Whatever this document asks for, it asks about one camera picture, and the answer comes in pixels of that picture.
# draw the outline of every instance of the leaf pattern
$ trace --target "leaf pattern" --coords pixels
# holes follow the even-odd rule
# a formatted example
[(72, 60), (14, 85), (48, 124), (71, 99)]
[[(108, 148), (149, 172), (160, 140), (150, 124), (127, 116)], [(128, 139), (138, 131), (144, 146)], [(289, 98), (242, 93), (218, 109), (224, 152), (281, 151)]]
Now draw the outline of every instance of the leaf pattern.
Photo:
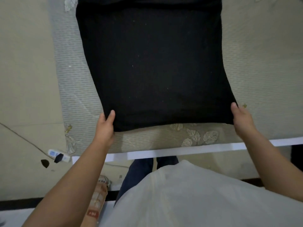
[(175, 124), (171, 124), (170, 128), (173, 130), (181, 130), (183, 128), (183, 124), (182, 123), (175, 123)]
[(203, 135), (205, 144), (212, 144), (218, 139), (219, 133), (217, 131), (208, 131)]
[(198, 131), (186, 129), (188, 135), (196, 142), (198, 142), (201, 139), (201, 136)]
[(182, 147), (185, 147), (185, 146), (191, 146), (192, 145), (192, 140), (187, 138), (187, 139), (184, 139), (183, 143), (182, 143)]

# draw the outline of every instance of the white t-shirt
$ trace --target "white t-shirt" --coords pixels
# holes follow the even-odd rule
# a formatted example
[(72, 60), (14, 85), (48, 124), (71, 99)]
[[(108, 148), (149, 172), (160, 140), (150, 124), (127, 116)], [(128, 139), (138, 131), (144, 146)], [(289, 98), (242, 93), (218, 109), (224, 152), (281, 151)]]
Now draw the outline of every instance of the white t-shirt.
[(303, 203), (183, 160), (147, 175), (104, 226), (303, 226)]

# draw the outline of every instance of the leg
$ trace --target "leg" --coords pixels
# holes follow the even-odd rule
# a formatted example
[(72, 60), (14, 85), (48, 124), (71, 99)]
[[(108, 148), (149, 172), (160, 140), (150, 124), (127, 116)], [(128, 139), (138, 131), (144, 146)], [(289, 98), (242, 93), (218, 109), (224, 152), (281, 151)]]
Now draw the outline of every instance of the leg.
[(167, 166), (167, 165), (176, 165), (179, 163), (178, 158), (176, 156), (166, 156), (166, 157), (158, 157), (157, 158), (157, 169)]
[(122, 183), (115, 204), (126, 191), (137, 185), (143, 178), (145, 178), (146, 175), (152, 172), (153, 164), (153, 158), (134, 160)]

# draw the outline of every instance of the black cloth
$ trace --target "black cloth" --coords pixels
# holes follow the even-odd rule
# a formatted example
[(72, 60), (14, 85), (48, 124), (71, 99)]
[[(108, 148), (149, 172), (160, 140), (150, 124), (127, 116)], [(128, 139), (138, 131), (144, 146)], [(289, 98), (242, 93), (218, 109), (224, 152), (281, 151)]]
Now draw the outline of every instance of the black cloth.
[(78, 0), (84, 53), (115, 131), (233, 124), (222, 0)]

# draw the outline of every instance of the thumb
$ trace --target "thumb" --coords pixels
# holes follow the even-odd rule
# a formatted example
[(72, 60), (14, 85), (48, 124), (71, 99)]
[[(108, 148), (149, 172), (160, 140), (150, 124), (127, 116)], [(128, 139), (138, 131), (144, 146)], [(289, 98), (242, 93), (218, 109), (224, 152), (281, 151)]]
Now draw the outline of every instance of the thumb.
[(113, 124), (114, 120), (115, 120), (115, 116), (116, 116), (116, 113), (114, 110), (111, 110), (111, 113), (109, 114), (109, 116), (107, 117), (107, 120), (106, 122), (110, 123), (110, 124)]
[(230, 109), (231, 109), (231, 111), (232, 111), (234, 117), (235, 117), (236, 115), (238, 115), (238, 114), (241, 113), (240, 109), (238, 108), (238, 106), (237, 106), (237, 104), (236, 104), (235, 102), (233, 102), (233, 103), (231, 104)]

